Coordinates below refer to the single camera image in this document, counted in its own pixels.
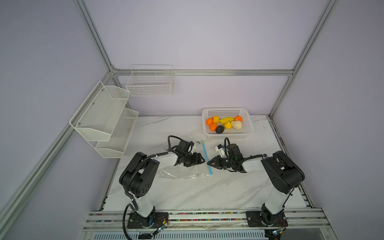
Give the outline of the yellow pear-shaped lemon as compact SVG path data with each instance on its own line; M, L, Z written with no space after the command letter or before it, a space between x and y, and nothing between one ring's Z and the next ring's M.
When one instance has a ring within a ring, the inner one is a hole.
M226 122L226 123L224 124L224 127L225 127L226 129L231 129L231 128L232 128L232 122Z

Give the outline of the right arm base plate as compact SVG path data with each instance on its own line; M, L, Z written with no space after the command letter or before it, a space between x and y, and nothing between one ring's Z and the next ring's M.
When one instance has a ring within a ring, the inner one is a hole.
M246 219L249 227L287 227L284 211L273 215L269 211L247 211Z

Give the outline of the black avocado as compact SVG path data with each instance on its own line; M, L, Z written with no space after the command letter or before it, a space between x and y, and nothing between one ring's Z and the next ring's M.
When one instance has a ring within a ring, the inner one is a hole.
M224 126L217 126L216 129L215 129L215 132L217 134L222 134L225 130L225 127Z

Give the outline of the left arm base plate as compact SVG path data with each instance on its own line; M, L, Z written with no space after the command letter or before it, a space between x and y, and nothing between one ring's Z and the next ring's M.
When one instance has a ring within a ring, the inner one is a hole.
M132 212L127 220L126 227L128 229L158 229L168 222L169 213L158 212L152 213L148 217L142 217L136 212Z

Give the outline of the clear zip top bag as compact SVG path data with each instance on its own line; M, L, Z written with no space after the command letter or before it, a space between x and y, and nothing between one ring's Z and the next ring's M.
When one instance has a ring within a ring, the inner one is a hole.
M201 152L201 146L195 144L195 149L193 153L201 153L203 158L205 159L205 163L192 166L192 167L184 167L183 164L175 165L177 160L177 155L175 152L176 146L179 144L179 137L169 136L168 144L169 144L169 152L167 155L158 157L157 160L160 162L159 169L157 170L157 177L163 179L197 179L202 177L211 176L212 170L207 165L207 161L205 159L204 154Z

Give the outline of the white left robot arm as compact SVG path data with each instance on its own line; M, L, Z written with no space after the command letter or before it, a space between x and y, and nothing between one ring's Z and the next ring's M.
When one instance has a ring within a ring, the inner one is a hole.
M205 162L200 153L175 154L173 152L163 152L146 155L137 152L122 172L119 183L123 186L125 195L131 199L133 210L144 219L152 218L155 212L155 207L147 194L159 168L159 160L162 159L170 160L173 164L181 160L183 164L186 163L189 167Z

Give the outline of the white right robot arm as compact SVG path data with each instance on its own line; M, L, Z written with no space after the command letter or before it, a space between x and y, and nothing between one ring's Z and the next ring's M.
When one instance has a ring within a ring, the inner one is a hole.
M207 162L207 165L218 170L227 170L232 173L250 173L264 170L273 188L262 205L257 226L272 227L284 224L284 207L292 192L303 180L304 172L283 151L271 155L259 154L244 157L240 148L225 138L223 145L218 145L215 150L219 153Z

